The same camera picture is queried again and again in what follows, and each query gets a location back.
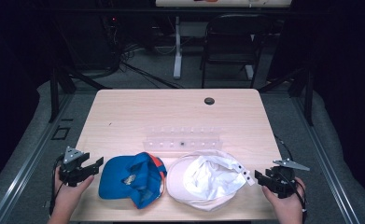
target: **table leg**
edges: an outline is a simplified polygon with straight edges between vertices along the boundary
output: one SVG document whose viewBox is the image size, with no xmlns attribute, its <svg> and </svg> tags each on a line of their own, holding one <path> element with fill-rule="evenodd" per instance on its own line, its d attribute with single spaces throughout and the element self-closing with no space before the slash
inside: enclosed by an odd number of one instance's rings
<svg viewBox="0 0 365 224">
<path fill-rule="evenodd" d="M 174 78 L 181 78 L 182 53 L 181 53 L 181 35 L 179 32 L 179 17 L 175 20 L 175 64 L 174 64 Z"/>
</svg>

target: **black hole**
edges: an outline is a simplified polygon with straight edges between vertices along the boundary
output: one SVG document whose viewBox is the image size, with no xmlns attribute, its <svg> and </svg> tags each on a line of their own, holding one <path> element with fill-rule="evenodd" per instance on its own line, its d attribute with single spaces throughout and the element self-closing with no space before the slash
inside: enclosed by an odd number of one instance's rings
<svg viewBox="0 0 365 224">
<path fill-rule="evenodd" d="M 204 102 L 206 105 L 213 105 L 215 103 L 215 100 L 214 100 L 214 98 L 207 97 L 204 99 Z"/>
</svg>

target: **chair leg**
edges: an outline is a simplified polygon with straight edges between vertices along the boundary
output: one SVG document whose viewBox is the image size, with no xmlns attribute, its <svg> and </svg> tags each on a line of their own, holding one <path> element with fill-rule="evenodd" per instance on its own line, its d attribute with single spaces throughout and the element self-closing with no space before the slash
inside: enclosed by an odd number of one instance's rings
<svg viewBox="0 0 365 224">
<path fill-rule="evenodd" d="M 255 67 L 254 67 L 254 74 L 252 75 L 251 85 L 249 87 L 250 89 L 254 89 L 254 83 L 255 83 L 256 73 L 257 73 L 257 70 L 258 70 L 258 65 L 259 65 L 258 63 L 253 65 Z"/>
<path fill-rule="evenodd" d="M 204 56 L 202 56 L 202 59 L 200 60 L 200 70 L 203 69 L 203 63 L 204 63 Z"/>
<path fill-rule="evenodd" d="M 204 89 L 204 82 L 205 82 L 205 61 L 203 61 L 202 89 Z"/>
</svg>

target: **white cap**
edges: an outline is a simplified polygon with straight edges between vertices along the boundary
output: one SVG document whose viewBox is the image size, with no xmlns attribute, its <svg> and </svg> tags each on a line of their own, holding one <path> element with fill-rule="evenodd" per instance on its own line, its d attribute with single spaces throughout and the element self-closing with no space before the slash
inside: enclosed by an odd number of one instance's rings
<svg viewBox="0 0 365 224">
<path fill-rule="evenodd" d="M 167 191 L 177 201 L 204 211 L 226 204 L 246 182 L 255 181 L 232 155 L 220 150 L 194 151 L 167 171 Z"/>
</svg>

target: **black chair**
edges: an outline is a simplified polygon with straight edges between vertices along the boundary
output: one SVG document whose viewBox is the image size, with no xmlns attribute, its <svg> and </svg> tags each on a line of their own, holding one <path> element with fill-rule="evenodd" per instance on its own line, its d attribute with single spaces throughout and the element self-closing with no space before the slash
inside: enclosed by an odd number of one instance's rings
<svg viewBox="0 0 365 224">
<path fill-rule="evenodd" d="M 210 64 L 252 65 L 253 88 L 261 50 L 266 36 L 271 32 L 272 19 L 264 15 L 224 14 L 212 19 L 206 26 L 204 53 L 200 68 L 205 82 L 205 66 Z"/>
</svg>

